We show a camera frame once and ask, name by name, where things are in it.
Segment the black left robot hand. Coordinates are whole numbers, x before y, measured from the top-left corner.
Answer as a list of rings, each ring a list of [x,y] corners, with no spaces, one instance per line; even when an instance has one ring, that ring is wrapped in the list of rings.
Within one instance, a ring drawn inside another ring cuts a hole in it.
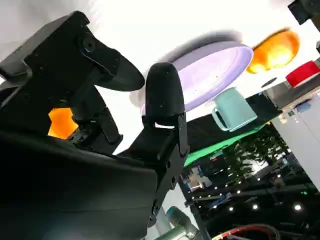
[[[287,8],[299,25],[320,15],[320,0],[294,0]]]

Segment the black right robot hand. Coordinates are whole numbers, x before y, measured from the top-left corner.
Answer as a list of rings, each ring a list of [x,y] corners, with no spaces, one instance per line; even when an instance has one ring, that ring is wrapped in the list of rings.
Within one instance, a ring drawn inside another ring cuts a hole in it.
[[[189,154],[181,81],[169,62],[144,77],[74,11],[0,64],[0,237],[141,240]],[[145,88],[143,129],[125,151],[98,92]]]

